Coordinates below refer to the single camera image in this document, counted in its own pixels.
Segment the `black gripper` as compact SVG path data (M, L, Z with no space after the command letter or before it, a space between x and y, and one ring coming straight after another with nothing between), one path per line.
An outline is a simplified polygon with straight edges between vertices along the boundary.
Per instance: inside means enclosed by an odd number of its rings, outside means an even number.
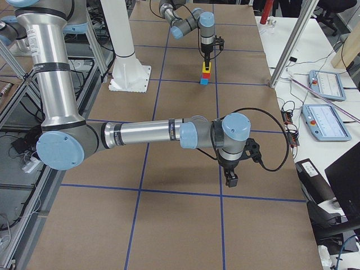
M204 54L204 68L210 70L210 54L212 52L211 44L201 44L201 51Z
M218 163L223 168L226 186L229 188L237 186L239 179L235 173L235 167L238 166L241 156L242 151L236 154L230 154L226 151L218 152Z

